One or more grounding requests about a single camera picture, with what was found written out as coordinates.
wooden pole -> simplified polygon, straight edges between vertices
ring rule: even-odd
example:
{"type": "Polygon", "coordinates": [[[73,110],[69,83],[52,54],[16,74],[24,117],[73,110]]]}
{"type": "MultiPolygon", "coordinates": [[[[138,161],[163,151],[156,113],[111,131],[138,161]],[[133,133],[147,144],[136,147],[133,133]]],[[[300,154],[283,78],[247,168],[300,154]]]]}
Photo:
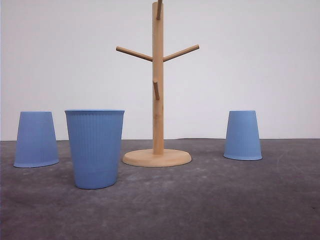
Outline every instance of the wooden pole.
{"type": "Polygon", "coordinates": [[[158,3],[152,4],[152,77],[157,83],[159,100],[153,92],[153,154],[164,153],[164,8],[157,20],[158,3]]]}

wooden peg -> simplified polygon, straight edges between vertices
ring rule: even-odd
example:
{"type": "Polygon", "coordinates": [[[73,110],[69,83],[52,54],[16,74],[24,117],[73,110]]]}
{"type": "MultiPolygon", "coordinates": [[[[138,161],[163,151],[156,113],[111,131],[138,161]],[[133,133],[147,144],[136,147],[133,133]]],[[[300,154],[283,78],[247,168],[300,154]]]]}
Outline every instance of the wooden peg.
{"type": "Polygon", "coordinates": [[[199,47],[198,44],[197,44],[197,45],[194,45],[194,46],[191,46],[191,47],[188,47],[188,48],[183,49],[183,50],[181,50],[181,51],[177,51],[176,53],[171,54],[171,55],[169,55],[169,56],[165,56],[165,57],[163,58],[163,61],[166,62],[166,61],[168,61],[168,60],[174,59],[174,58],[179,57],[179,56],[181,56],[181,55],[190,53],[190,52],[192,52],[192,51],[194,51],[194,50],[197,50],[197,49],[199,49],[199,48],[200,48],[200,47],[199,47]]]}
{"type": "Polygon", "coordinates": [[[118,51],[118,52],[122,52],[124,54],[129,54],[131,56],[135,56],[137,58],[141,58],[141,59],[148,60],[148,61],[152,62],[152,57],[151,56],[142,54],[142,53],[137,52],[137,51],[132,51],[130,49],[126,49],[126,48],[120,47],[120,46],[117,46],[115,48],[115,50],[118,51]]]}
{"type": "Polygon", "coordinates": [[[158,82],[153,82],[155,100],[160,100],[158,82]]]}
{"type": "Polygon", "coordinates": [[[158,0],[158,6],[157,6],[157,10],[156,10],[156,19],[157,20],[160,20],[161,8],[162,8],[162,0],[158,0]]]}

ribbed cup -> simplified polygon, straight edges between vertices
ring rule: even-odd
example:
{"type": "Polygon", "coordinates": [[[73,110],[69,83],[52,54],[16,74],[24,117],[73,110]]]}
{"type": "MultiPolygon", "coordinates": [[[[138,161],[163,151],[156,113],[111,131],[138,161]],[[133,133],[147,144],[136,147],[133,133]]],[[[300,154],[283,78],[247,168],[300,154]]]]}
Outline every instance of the ribbed cup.
{"type": "Polygon", "coordinates": [[[50,111],[22,111],[14,166],[35,168],[59,162],[54,121],[50,111]]]}
{"type": "Polygon", "coordinates": [[[123,110],[66,110],[75,185],[100,189],[117,180],[123,110]]]}
{"type": "Polygon", "coordinates": [[[229,112],[224,156],[235,160],[262,159],[256,111],[229,112]]]}

upright cup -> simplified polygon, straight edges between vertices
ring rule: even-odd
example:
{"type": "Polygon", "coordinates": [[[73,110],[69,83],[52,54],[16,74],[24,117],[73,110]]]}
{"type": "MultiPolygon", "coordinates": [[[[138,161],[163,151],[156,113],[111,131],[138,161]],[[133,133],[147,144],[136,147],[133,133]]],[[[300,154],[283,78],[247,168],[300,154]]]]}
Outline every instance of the upright cup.
{"type": "Polygon", "coordinates": [[[262,159],[256,111],[229,112],[224,156],[235,160],[262,159]]]}
{"type": "Polygon", "coordinates": [[[50,111],[22,111],[13,166],[35,168],[58,162],[52,113],[50,111]]]}
{"type": "Polygon", "coordinates": [[[66,110],[75,185],[101,189],[117,180],[123,110],[66,110]]]}

cup base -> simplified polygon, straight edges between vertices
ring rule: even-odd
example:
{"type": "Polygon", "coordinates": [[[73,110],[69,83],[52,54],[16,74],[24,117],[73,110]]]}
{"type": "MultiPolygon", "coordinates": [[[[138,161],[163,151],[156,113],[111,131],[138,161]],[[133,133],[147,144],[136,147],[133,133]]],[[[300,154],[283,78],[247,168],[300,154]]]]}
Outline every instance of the cup base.
{"type": "Polygon", "coordinates": [[[223,154],[223,156],[227,159],[233,159],[233,160],[241,160],[241,161],[256,161],[261,160],[262,156],[234,156],[229,154],[223,154]]]}
{"type": "Polygon", "coordinates": [[[51,166],[54,164],[57,164],[59,162],[59,159],[54,159],[51,161],[45,161],[45,162],[39,162],[39,163],[18,163],[15,162],[13,166],[15,168],[39,168],[39,167],[45,167],[45,166],[51,166]]]}

